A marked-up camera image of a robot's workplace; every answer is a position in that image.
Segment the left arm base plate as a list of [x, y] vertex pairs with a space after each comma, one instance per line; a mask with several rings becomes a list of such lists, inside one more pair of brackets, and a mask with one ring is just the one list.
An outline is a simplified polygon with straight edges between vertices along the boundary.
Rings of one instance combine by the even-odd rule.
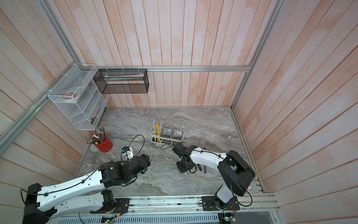
[[114, 198], [114, 199], [105, 199], [101, 204], [99, 209], [90, 211], [90, 214], [119, 214], [123, 215], [128, 212], [130, 204], [129, 198]]

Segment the yellow toothbrush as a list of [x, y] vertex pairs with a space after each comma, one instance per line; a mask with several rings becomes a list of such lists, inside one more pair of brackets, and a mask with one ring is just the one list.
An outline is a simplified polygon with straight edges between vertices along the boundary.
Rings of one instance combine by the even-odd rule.
[[159, 138], [160, 137], [160, 129], [159, 129], [159, 124], [158, 123], [156, 123], [155, 124], [156, 125], [156, 135], [157, 135], [157, 142], [158, 143], [161, 143], [161, 139]]

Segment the pink toothbrush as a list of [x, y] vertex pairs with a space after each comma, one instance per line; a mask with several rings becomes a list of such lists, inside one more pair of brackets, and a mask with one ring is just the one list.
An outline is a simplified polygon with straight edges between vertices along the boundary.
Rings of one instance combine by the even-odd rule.
[[163, 129], [163, 124], [162, 124], [162, 123], [160, 123], [160, 125], [159, 125], [159, 135], [161, 135], [161, 133], [162, 133], [162, 129]]

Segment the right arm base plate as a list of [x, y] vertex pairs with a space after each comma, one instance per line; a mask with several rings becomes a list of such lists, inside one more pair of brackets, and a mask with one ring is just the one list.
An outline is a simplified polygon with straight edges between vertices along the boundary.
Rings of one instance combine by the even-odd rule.
[[239, 211], [240, 206], [236, 200], [237, 197], [233, 197], [228, 203], [224, 203], [220, 201], [218, 197], [215, 196], [203, 196], [201, 198], [202, 207], [204, 211]]

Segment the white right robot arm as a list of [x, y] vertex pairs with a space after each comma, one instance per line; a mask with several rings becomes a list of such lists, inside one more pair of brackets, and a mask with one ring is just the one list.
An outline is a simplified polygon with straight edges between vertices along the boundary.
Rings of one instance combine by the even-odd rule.
[[180, 143], [174, 145], [172, 151], [180, 159], [176, 164], [181, 173], [196, 173], [201, 169], [201, 165], [220, 172], [225, 184], [214, 196], [201, 198], [203, 210], [238, 210], [240, 206], [244, 206], [237, 201], [237, 197], [242, 197], [248, 192], [255, 178], [255, 171], [236, 151], [231, 150], [226, 154], [215, 153], [197, 146], [185, 147]]

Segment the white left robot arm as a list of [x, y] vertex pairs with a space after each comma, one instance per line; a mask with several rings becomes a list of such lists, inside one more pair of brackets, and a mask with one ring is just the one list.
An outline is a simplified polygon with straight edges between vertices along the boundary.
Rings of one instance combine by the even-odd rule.
[[90, 211], [93, 214], [119, 212], [111, 186], [127, 186], [150, 166], [149, 156], [134, 156], [129, 161], [110, 161], [79, 178], [43, 187], [38, 183], [26, 190], [24, 224], [45, 224], [70, 213]]

